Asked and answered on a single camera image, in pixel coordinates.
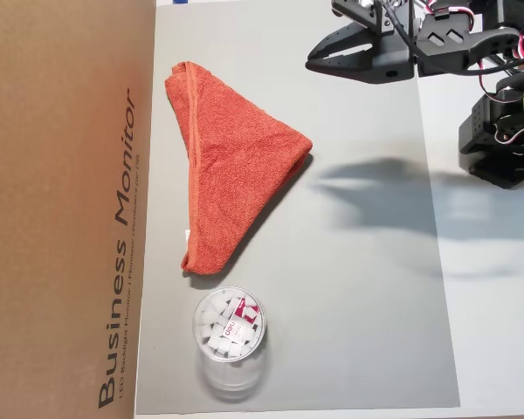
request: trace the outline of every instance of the clear plastic container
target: clear plastic container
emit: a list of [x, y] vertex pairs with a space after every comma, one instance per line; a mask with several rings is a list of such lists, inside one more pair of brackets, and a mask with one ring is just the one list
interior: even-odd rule
[[226, 286], [200, 301], [194, 312], [192, 332], [202, 353], [211, 360], [237, 362], [259, 347], [266, 322], [264, 307], [258, 299], [242, 288]]

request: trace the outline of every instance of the wire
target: wire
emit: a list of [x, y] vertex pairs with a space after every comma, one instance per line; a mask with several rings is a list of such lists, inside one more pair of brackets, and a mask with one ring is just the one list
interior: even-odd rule
[[504, 146], [507, 146], [508, 144], [512, 144], [518, 137], [520, 137], [524, 133], [524, 128], [522, 128], [518, 133], [513, 135], [510, 139], [508, 139], [508, 135], [503, 135], [504, 140], [501, 141], [499, 139], [499, 129], [497, 128], [497, 131], [495, 131], [495, 140]]
[[[435, 11], [431, 6], [436, 3], [437, 0], [427, 0], [425, 3], [425, 11], [432, 15]], [[472, 9], [463, 6], [449, 6], [446, 8], [451, 13], [465, 13], [470, 18], [470, 31], [473, 29], [473, 24], [475, 23], [475, 15], [473, 14]]]
[[432, 60], [427, 54], [425, 54], [423, 51], [421, 51], [417, 46], [413, 43], [413, 40], [411, 39], [410, 35], [405, 31], [402, 24], [400, 23], [400, 19], [398, 19], [398, 16], [392, 9], [392, 6], [390, 6], [390, 3], [388, 0], [381, 0], [381, 3], [386, 10], [386, 14], [392, 21], [392, 24], [394, 25], [394, 28], [400, 35], [400, 38], [402, 38], [403, 42], [408, 45], [408, 48], [410, 51], [419, 58], [423, 63], [430, 65], [431, 67], [439, 70], [440, 72], [446, 72], [448, 74], [455, 74], [457, 76], [479, 76], [479, 75], [486, 75], [486, 74], [495, 74], [496, 72], [504, 72], [505, 70], [515, 68], [519, 65], [524, 64], [524, 58], [518, 59], [515, 61], [511, 61], [510, 63], [506, 63], [504, 65], [498, 65], [493, 68], [486, 68], [484, 70], [449, 70], [447, 68], [444, 68], [442, 65], [436, 63], [434, 60]]
[[[522, 34], [520, 36], [520, 40], [518, 41], [518, 48], [517, 48], [516, 54], [518, 55], [519, 58], [524, 58], [524, 35]], [[481, 59], [478, 62], [478, 65], [479, 65], [479, 68], [483, 70], [483, 59]], [[486, 90], [485, 86], [483, 85], [483, 75], [479, 75], [479, 85], [481, 86], [481, 89], [485, 92], [486, 96], [490, 100], [497, 102], [497, 103], [512, 103], [512, 102], [517, 102], [519, 100], [524, 99], [524, 94], [520, 96], [519, 98], [513, 99], [513, 100], [501, 100], [497, 98], [497, 94], [489, 93]]]

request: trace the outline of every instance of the white cable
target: white cable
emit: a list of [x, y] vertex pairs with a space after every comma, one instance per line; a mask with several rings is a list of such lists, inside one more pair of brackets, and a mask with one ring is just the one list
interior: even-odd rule
[[[431, 8], [431, 6], [436, 2], [437, 0], [427, 0], [427, 4], [425, 5], [425, 11], [428, 14], [433, 14], [434, 10]], [[465, 13], [470, 18], [470, 31], [473, 29], [473, 24], [475, 23], [475, 14], [473, 13], [472, 9], [468, 7], [462, 7], [462, 6], [449, 6], [448, 11], [450, 13]]]
[[504, 146], [508, 145], [508, 144], [512, 144], [518, 137], [521, 136], [521, 134], [524, 133], [524, 128], [522, 128], [518, 133], [516, 133], [515, 135], [513, 135], [510, 140], [508, 139], [508, 135], [503, 135], [503, 138], [505, 140], [501, 141], [499, 140], [499, 129], [497, 128], [497, 131], [495, 132], [495, 140], [499, 143], [499, 144], [502, 144]]
[[[513, 51], [513, 55], [516, 54], [518, 55], [519, 58], [524, 58], [524, 35], [521, 34], [521, 37], [518, 41], [518, 48], [516, 48], [514, 51]], [[483, 59], [481, 59], [479, 62], [478, 62], [478, 65], [479, 65], [479, 68], [481, 70], [483, 70]], [[493, 93], [489, 93], [484, 84], [483, 84], [483, 76], [480, 75], [479, 76], [479, 85], [481, 86], [481, 89], [485, 92], [486, 96], [494, 101], [494, 102], [498, 102], [498, 103], [512, 103], [512, 102], [517, 102], [519, 100], [523, 100], [524, 99], [524, 94], [518, 98], [518, 99], [515, 99], [515, 100], [500, 100], [497, 98], [497, 95], [496, 94], [493, 94]]]

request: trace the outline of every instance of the plastic cup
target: plastic cup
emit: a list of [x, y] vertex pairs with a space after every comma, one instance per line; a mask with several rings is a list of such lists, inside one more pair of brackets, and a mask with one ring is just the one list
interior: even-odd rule
[[[248, 350], [246, 350], [246, 352], [243, 351], [241, 355], [231, 357], [229, 356], [229, 353], [221, 354], [217, 350], [214, 350], [213, 348], [207, 345], [209, 338], [204, 338], [202, 336], [202, 327], [204, 326], [203, 313], [206, 310], [214, 309], [214, 305], [211, 303], [212, 300], [215, 301], [214, 299], [217, 299], [218, 302], [223, 300], [225, 301], [226, 305], [229, 306], [230, 303], [233, 301], [233, 299], [236, 297], [239, 298], [238, 305], [239, 306], [242, 305], [243, 307], [242, 312], [246, 312], [245, 303], [247, 302], [247, 300], [249, 303], [252, 303], [252, 301], [254, 302], [255, 306], [253, 306], [252, 309], [255, 311], [258, 311], [257, 317], [259, 317], [259, 319], [257, 319], [255, 323], [252, 324], [252, 330], [255, 333], [255, 335], [258, 335], [258, 338], [254, 342], [254, 344], [252, 344], [252, 346], [250, 346], [250, 341], [249, 341], [249, 344], [244, 345], [244, 347], [249, 348]], [[241, 322], [241, 325], [249, 326], [248, 322], [250, 322], [251, 319], [248, 317], [243, 317], [243, 318], [239, 317], [237, 316], [237, 313], [241, 313], [241, 309], [237, 310], [237, 307], [235, 306], [232, 307], [232, 314], [229, 320], [233, 321], [239, 318], [240, 320], [238, 321]], [[200, 303], [196, 307], [196, 310], [194, 311], [194, 318], [192, 320], [192, 333], [194, 334], [194, 339], [196, 340], [196, 343], [200, 351], [204, 355], [206, 355], [208, 358], [210, 358], [211, 360], [216, 361], [216, 362], [237, 362], [237, 361], [241, 361], [247, 358], [249, 355], [251, 355], [252, 353], [256, 351], [257, 347], [259, 347], [260, 342], [264, 338], [266, 322], [267, 322], [267, 319], [266, 319], [264, 307], [260, 304], [260, 301], [258, 299], [256, 299], [247, 290], [244, 290], [242, 288], [237, 288], [235, 286], [226, 286], [223, 288], [217, 288], [213, 292], [210, 292], [200, 301]], [[229, 334], [229, 331], [232, 332], [232, 325], [230, 323], [227, 323], [226, 325], [222, 325], [222, 326], [224, 326], [224, 335], [226, 333]]]

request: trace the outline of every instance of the white cube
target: white cube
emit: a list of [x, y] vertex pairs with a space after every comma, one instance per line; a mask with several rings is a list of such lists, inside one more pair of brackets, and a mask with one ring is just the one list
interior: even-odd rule
[[227, 308], [225, 309], [222, 316], [224, 316], [226, 319], [230, 318], [230, 316], [233, 314], [233, 311], [235, 311], [235, 307], [233, 307], [233, 304], [229, 304]]
[[256, 305], [256, 301], [254, 301], [254, 298], [250, 295], [247, 295], [245, 297], [245, 306], [247, 307], [254, 307]]
[[238, 343], [231, 343], [231, 348], [229, 349], [229, 356], [232, 358], [240, 356], [242, 348], [243, 345], [239, 345]]
[[258, 315], [259, 315], [258, 312], [256, 310], [254, 310], [252, 307], [246, 307], [243, 310], [243, 317], [246, 316], [249, 319], [255, 320], [256, 316], [258, 316]]
[[221, 314], [227, 308], [227, 301], [221, 294], [216, 294], [210, 299], [210, 304], [216, 310], [217, 314]]
[[218, 349], [219, 344], [221, 343], [221, 336], [214, 336], [213, 334], [210, 337], [210, 340], [208, 340], [208, 346], [212, 349]]
[[233, 298], [242, 299], [245, 296], [245, 292], [241, 290], [229, 290]]
[[245, 341], [252, 340], [254, 338], [254, 329], [245, 329]]
[[217, 347], [217, 351], [223, 355], [227, 354], [229, 349], [231, 349], [231, 343], [231, 340], [227, 338], [221, 338], [219, 341], [219, 346]]
[[202, 334], [203, 338], [209, 338], [211, 336], [211, 326], [203, 325], [200, 327], [200, 333]]
[[213, 325], [217, 318], [219, 317], [219, 313], [216, 312], [212, 307], [208, 307], [205, 312], [202, 313], [202, 323], [205, 325]]
[[257, 344], [258, 342], [259, 342], [259, 338], [257, 338], [256, 336], [254, 336], [254, 337], [252, 338], [252, 340], [249, 341], [246, 345], [247, 345], [250, 349], [252, 349], [252, 348], [254, 348], [254, 347], [256, 346], [256, 344]]
[[227, 322], [229, 319], [225, 318], [224, 316], [217, 316], [217, 323], [223, 327], [227, 326]]
[[213, 328], [211, 329], [211, 336], [217, 336], [221, 337], [224, 334], [224, 327], [221, 326], [219, 323], [216, 323], [213, 325]]

